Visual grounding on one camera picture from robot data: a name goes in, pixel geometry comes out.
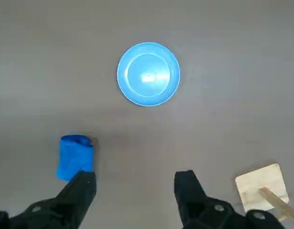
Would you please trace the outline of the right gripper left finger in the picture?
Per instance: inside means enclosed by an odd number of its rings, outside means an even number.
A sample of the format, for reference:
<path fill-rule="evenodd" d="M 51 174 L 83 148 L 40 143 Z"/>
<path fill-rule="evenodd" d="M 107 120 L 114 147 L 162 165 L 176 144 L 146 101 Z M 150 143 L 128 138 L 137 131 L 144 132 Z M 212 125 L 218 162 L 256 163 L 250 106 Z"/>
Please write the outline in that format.
<path fill-rule="evenodd" d="M 54 198 L 10 217 L 0 211 L 0 229 L 77 229 L 96 196 L 96 174 L 79 171 Z"/>

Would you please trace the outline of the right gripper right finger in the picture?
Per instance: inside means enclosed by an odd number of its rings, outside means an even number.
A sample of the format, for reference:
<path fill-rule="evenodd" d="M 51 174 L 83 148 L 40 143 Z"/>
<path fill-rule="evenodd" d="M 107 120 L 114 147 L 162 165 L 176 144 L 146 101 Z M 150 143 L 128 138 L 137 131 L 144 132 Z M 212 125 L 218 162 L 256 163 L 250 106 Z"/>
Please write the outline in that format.
<path fill-rule="evenodd" d="M 192 170 L 174 175 L 174 194 L 184 229 L 283 229 L 271 213 L 249 210 L 241 215 L 226 201 L 204 192 Z"/>

